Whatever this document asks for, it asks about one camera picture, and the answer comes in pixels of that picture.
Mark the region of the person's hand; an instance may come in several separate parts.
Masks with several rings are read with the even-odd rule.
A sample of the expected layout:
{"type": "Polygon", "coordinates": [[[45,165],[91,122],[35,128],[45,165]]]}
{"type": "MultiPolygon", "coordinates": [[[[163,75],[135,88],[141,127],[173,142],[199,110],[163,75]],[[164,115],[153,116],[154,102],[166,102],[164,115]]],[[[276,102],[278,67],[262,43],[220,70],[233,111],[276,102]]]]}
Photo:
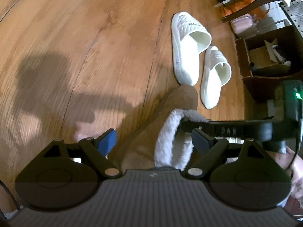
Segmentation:
{"type": "Polygon", "coordinates": [[[295,155],[295,152],[289,147],[286,147],[286,152],[286,154],[283,154],[267,151],[275,162],[291,177],[292,186],[290,195],[299,201],[300,207],[302,208],[302,158],[295,155]]]}

